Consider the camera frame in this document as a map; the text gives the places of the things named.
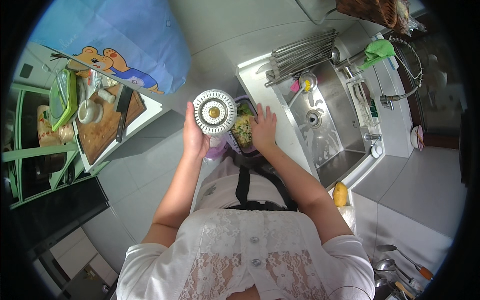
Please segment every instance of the hand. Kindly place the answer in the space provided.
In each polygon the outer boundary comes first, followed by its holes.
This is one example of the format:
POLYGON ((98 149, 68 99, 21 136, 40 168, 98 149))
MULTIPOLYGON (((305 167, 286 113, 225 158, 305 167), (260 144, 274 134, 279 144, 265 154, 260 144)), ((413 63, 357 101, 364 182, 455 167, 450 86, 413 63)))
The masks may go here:
POLYGON ((275 127, 276 114, 270 112, 270 107, 266 107, 266 115, 262 110, 262 105, 257 105, 258 122, 253 117, 250 117, 250 126, 252 127, 253 145, 260 153, 275 146, 275 127))
POLYGON ((202 159, 210 149, 210 135, 203 134, 193 116, 193 103, 187 102, 185 123, 183 124, 183 156, 202 159))

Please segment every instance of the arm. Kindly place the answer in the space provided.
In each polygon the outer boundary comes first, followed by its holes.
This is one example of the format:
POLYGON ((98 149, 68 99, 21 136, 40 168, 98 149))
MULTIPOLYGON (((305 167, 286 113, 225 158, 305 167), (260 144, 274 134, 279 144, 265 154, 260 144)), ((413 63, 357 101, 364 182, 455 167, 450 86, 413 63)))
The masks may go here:
POLYGON ((257 110, 258 123, 250 118, 253 145, 280 174, 299 211, 312 219, 322 243, 340 235, 353 234, 321 183, 275 144, 275 113, 272 114, 267 106, 264 116, 260 104, 257 110))
POLYGON ((209 146, 210 136, 203 134, 195 123, 193 104, 188 102, 183 125, 183 155, 142 243, 170 247, 175 241, 178 228, 190 213, 202 159, 209 146))

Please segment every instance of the wicker basket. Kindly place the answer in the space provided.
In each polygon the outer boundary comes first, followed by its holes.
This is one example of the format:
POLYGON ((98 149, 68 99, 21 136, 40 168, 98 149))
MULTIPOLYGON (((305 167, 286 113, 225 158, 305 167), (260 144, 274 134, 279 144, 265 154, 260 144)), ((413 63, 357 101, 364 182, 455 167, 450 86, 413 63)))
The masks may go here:
POLYGON ((335 0, 338 12, 387 28, 396 24, 396 0, 335 0))

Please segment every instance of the white lace shirt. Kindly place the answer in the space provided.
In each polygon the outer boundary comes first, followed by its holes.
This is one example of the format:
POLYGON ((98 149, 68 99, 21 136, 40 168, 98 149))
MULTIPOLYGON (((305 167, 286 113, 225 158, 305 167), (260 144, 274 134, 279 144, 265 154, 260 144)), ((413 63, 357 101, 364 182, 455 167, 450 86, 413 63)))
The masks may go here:
POLYGON ((225 299, 256 286, 262 300, 373 299, 373 270, 352 235, 322 245, 298 212, 200 209, 169 247, 128 249, 117 297, 225 299))

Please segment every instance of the chopped vegetables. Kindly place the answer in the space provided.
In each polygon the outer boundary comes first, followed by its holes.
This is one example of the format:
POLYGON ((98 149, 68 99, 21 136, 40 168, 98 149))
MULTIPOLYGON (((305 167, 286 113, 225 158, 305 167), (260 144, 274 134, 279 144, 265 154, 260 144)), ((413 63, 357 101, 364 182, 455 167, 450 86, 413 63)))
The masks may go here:
POLYGON ((233 135, 235 136, 235 139, 237 140, 237 143, 239 143, 239 146, 242 148, 248 148, 252 145, 252 128, 250 126, 250 120, 249 115, 253 116, 252 111, 248 108, 248 111, 251 113, 247 114, 244 110, 240 113, 239 116, 237 116, 237 119, 235 120, 235 124, 233 124, 233 127, 231 129, 233 135))

